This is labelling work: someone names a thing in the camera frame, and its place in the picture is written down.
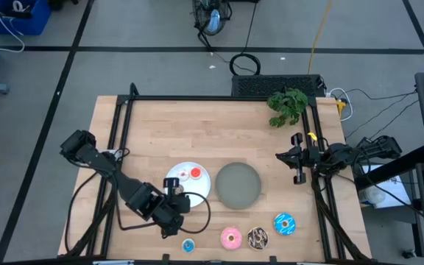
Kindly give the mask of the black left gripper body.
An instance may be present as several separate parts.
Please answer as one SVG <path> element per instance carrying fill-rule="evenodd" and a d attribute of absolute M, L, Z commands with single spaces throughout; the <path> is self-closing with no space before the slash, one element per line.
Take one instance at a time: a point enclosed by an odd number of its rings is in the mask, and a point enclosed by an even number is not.
<path fill-rule="evenodd" d="M 189 213 L 189 206 L 179 206 L 177 204 L 177 195 L 165 196 L 162 198 L 159 206 L 153 211 L 153 221 L 161 229 L 161 236 L 168 238 L 176 236 L 184 222 L 184 213 Z"/>

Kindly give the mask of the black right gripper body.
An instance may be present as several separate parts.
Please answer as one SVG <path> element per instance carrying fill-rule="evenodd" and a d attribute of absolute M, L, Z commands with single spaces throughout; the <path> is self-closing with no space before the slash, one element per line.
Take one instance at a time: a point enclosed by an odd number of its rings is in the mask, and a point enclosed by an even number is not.
<path fill-rule="evenodd" d="M 302 148 L 303 135 L 298 132 L 291 137 L 291 144 L 294 146 L 290 150 L 290 167 L 296 170 L 294 176 L 294 184 L 300 185 L 306 182 L 306 175 L 303 172 L 303 167 L 313 168 L 316 163 L 320 162 L 319 148 L 310 146 Z"/>

